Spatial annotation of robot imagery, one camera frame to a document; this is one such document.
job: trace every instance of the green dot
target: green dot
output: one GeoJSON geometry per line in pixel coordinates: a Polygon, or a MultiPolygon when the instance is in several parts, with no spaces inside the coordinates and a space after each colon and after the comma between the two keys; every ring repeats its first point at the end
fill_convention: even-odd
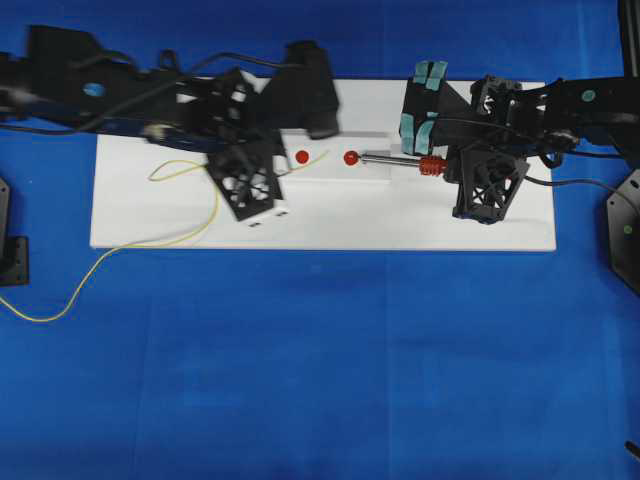
{"type": "Polygon", "coordinates": [[[593,102],[596,98],[596,92],[593,90],[585,90],[582,92],[582,101],[583,102],[593,102]]]}

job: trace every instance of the blue circle marker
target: blue circle marker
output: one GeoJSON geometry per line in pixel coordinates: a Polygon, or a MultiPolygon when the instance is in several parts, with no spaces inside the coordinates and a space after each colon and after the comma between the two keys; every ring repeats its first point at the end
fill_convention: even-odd
{"type": "Polygon", "coordinates": [[[87,83],[83,90],[90,97],[102,97],[105,92],[104,86],[99,83],[87,83]]]}
{"type": "Polygon", "coordinates": [[[583,102],[593,102],[596,98],[596,92],[593,90],[585,90],[582,92],[582,101],[583,102]]]}

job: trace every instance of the white block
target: white block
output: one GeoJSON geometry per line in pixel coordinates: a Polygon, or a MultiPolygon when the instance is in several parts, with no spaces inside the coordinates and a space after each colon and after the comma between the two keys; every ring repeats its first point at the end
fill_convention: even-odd
{"type": "MultiPolygon", "coordinates": [[[[469,99],[471,82],[452,82],[469,99]]],[[[182,248],[314,250],[502,250],[556,248],[553,195],[525,182],[507,219],[481,225],[451,216],[457,185],[420,176],[417,169],[384,165],[347,167],[347,150],[399,151],[398,124],[405,81],[338,80],[342,134],[310,141],[286,131],[291,161],[306,150],[319,162],[281,178],[287,215],[266,215],[260,225],[238,223],[223,205],[216,222],[182,248]]],[[[524,84],[534,88],[540,84],[524,84]]],[[[91,226],[93,247],[185,231],[208,217],[212,182],[196,171],[167,182],[147,181],[167,160],[204,163],[205,156],[125,137],[100,136],[91,226]]],[[[531,159],[530,175],[549,180],[550,172],[531,159]]]]}

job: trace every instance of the red spring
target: red spring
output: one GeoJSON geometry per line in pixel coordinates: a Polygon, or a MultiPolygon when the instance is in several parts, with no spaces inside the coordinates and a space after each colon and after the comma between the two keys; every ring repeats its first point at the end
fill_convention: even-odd
{"type": "Polygon", "coordinates": [[[447,169],[447,161],[437,155],[427,155],[420,159],[420,173],[430,177],[439,177],[447,169]]]}

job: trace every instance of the red ball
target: red ball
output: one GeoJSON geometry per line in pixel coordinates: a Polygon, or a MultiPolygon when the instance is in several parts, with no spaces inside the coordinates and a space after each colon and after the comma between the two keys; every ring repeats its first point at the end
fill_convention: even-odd
{"type": "Polygon", "coordinates": [[[306,150],[300,150],[296,153],[296,162],[300,164],[305,164],[309,161],[309,152],[306,150]]]}
{"type": "Polygon", "coordinates": [[[344,163],[346,163],[350,167],[358,163],[358,160],[360,160],[360,155],[358,155],[358,152],[349,150],[344,154],[344,163]]]}

